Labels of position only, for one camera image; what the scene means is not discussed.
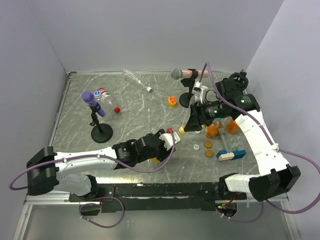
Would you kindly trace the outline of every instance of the yellow bottle cap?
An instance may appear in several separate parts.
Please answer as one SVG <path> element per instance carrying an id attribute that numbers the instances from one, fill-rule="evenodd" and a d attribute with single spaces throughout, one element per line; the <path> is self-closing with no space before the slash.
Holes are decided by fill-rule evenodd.
<path id="1" fill-rule="evenodd" d="M 151 160 L 152 162 L 155 162 L 155 163 L 160 162 L 156 157 L 154 157 L 154 158 L 150 158 L 150 160 Z"/>
<path id="2" fill-rule="evenodd" d="M 170 107 L 175 108 L 177 106 L 177 100 L 174 96 L 168 97 L 168 104 Z"/>
<path id="3" fill-rule="evenodd" d="M 179 132 L 180 132 L 181 134 L 185 134 L 185 133 L 186 133 L 184 126 L 181 126 L 181 127 L 179 128 Z"/>

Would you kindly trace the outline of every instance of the microphone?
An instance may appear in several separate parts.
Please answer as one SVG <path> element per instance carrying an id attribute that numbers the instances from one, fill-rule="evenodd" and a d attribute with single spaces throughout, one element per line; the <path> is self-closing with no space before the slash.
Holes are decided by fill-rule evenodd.
<path id="1" fill-rule="evenodd" d="M 82 94 L 81 94 L 81 97 L 82 97 L 82 100 L 88 104 L 91 108 L 95 108 L 97 107 L 98 108 L 98 114 L 101 116 L 101 117 L 104 117 L 106 114 L 105 114 L 105 111 L 101 108 L 100 104 L 97 103 L 96 99 L 95 99 L 95 96 L 92 92 L 90 91 L 84 91 Z"/>
<path id="2" fill-rule="evenodd" d="M 178 79 L 189 79 L 189 78 L 194 78 L 196 79 L 198 76 L 200 76 L 202 73 L 201 70 L 180 70 L 180 69 L 173 69 L 171 72 L 171 77 L 174 80 Z M 207 78 L 209 76 L 209 72 L 205 70 L 203 72 L 203 78 Z"/>

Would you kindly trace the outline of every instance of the clear plastic bottle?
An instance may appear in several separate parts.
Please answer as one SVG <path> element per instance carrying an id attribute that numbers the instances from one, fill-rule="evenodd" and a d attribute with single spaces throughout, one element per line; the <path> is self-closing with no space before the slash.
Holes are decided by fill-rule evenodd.
<path id="1" fill-rule="evenodd" d="M 137 88 L 141 90 L 146 90 L 147 92 L 152 92 L 152 87 L 150 87 L 149 83 L 134 71 L 130 71 L 128 69 L 123 69 L 122 74 L 124 75 L 124 80 L 130 83 L 133 83 Z"/>
<path id="2" fill-rule="evenodd" d="M 98 100 L 107 117 L 116 116 L 121 112 L 121 109 L 113 96 L 110 95 L 104 88 L 99 88 L 94 92 L 95 99 Z"/>

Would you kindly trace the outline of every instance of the blue object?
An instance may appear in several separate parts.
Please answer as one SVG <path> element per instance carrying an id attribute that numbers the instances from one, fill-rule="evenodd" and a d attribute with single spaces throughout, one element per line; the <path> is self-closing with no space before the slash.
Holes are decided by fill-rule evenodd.
<path id="1" fill-rule="evenodd" d="M 234 150 L 234 151 L 226 151 L 226 150 L 220 150 L 217 154 L 216 154 L 216 158 L 218 159 L 220 157 L 220 155 L 222 154 L 227 154 L 227 153 L 233 153 L 234 157 L 231 160 L 235 160 L 235 159 L 241 159 L 244 157 L 244 155 L 247 154 L 246 150 Z"/>
<path id="2" fill-rule="evenodd" d="M 241 159 L 244 157 L 244 155 L 247 154 L 246 150 L 240 150 L 240 151 L 232 151 L 234 154 L 234 157 L 231 160 L 235 160 L 235 159 Z"/>

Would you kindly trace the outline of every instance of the red bottle cap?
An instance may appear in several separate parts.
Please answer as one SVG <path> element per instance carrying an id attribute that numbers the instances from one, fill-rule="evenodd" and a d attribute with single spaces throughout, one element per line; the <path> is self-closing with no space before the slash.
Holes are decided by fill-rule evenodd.
<path id="1" fill-rule="evenodd" d="M 120 109 L 120 107 L 116 107 L 116 108 L 114 109 L 114 111 L 115 111 L 116 114 L 118 114 L 118 113 L 120 113 L 121 109 Z"/>

